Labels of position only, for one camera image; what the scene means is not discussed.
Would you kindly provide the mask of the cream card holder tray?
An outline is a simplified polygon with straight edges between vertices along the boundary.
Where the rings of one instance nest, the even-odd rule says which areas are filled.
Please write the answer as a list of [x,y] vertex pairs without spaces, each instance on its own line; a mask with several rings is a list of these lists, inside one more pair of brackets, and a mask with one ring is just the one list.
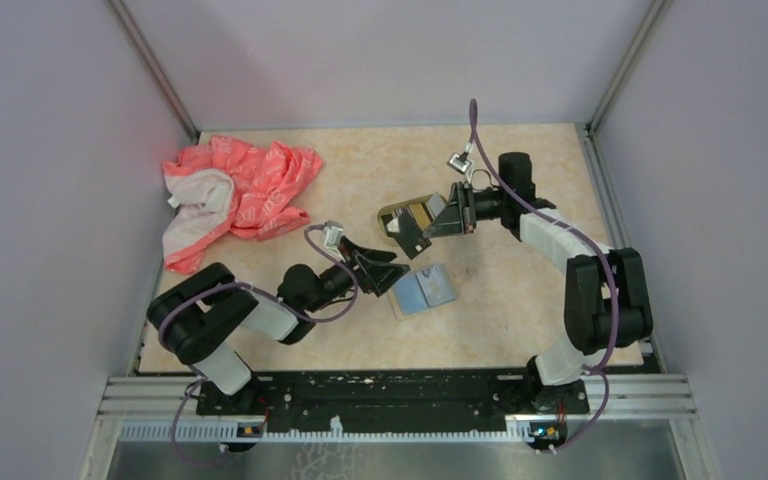
[[382,207],[376,220],[381,232],[406,254],[418,254],[432,245],[424,230],[445,204],[439,193],[428,194]]

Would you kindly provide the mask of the grey blue credit card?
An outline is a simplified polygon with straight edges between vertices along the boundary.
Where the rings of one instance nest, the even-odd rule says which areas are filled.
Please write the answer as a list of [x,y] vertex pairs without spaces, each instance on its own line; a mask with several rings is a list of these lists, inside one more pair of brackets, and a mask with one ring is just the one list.
[[401,278],[392,288],[396,311],[403,317],[423,313],[429,309],[426,296],[414,274]]

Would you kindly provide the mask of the beige card sleeve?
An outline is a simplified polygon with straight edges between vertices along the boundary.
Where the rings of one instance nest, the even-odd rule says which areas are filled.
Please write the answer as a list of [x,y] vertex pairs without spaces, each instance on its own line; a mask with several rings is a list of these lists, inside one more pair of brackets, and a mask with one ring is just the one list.
[[399,279],[389,290],[388,298],[396,319],[403,321],[455,303],[460,294],[448,269],[435,263]]

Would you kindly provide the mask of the black credit card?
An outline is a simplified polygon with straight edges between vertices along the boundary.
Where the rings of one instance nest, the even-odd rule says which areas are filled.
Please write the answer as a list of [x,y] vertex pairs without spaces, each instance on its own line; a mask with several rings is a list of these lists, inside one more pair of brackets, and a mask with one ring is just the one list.
[[426,238],[411,214],[403,213],[385,224],[387,234],[396,241],[408,259],[427,251],[432,242]]

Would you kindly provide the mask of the silver VIP credit card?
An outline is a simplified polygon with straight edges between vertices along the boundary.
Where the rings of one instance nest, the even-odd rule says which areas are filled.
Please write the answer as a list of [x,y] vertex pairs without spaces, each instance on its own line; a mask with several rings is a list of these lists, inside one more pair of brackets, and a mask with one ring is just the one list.
[[442,264],[433,264],[419,270],[416,278],[426,296],[429,308],[440,307],[458,298],[458,292],[446,268]]

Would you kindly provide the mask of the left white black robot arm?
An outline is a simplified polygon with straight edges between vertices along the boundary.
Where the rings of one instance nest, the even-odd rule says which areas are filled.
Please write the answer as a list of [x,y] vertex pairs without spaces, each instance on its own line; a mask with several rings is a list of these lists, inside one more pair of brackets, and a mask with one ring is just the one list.
[[410,268],[393,252],[360,247],[342,239],[329,268],[289,267],[275,294],[236,279],[215,262],[155,298],[146,318],[162,348],[212,384],[237,414],[252,411],[260,388],[249,365],[229,345],[238,328],[259,332],[283,345],[301,341],[324,322],[320,311],[358,294],[383,296]]

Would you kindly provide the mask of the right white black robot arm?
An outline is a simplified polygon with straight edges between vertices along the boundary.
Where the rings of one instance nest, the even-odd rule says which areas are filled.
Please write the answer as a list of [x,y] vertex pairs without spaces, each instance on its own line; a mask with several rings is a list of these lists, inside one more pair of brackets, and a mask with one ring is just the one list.
[[633,248],[599,243],[536,194],[532,162],[523,152],[504,153],[491,172],[495,184],[477,189],[468,152],[448,166],[463,178],[452,184],[445,206],[423,231],[426,238],[465,235],[480,221],[497,220],[520,242],[539,251],[564,276],[564,334],[529,367],[535,377],[523,398],[536,412],[550,411],[562,385],[601,371],[617,348],[651,335],[654,322],[641,255]]

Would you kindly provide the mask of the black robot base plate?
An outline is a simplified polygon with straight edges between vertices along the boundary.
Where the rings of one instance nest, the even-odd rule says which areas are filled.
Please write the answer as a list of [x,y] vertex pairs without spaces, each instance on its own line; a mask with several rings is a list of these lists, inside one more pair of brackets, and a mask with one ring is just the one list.
[[202,416],[265,416],[269,433],[495,433],[509,415],[590,411],[583,381],[541,387],[527,367],[263,372],[251,390],[206,383],[196,399]]

